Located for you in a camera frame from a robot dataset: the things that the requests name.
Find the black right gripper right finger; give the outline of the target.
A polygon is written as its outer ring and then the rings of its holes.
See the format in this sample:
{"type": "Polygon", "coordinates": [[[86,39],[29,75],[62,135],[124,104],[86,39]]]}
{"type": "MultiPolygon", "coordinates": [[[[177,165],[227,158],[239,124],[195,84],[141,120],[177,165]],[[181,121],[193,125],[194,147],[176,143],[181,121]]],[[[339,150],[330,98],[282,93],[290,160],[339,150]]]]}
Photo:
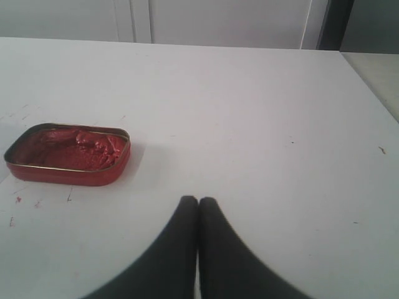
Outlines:
{"type": "Polygon", "coordinates": [[[198,233],[202,298],[308,298],[251,252],[212,197],[199,202],[198,233]]]}

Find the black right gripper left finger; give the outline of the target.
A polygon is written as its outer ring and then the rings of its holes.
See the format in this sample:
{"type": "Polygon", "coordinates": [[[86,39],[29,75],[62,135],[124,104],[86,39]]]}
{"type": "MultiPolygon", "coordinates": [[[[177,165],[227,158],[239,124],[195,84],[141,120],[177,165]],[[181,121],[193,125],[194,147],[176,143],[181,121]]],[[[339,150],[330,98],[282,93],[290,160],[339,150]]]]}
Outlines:
{"type": "Polygon", "coordinates": [[[87,298],[193,298],[198,200],[183,196],[169,222],[144,253],[87,298]]]}

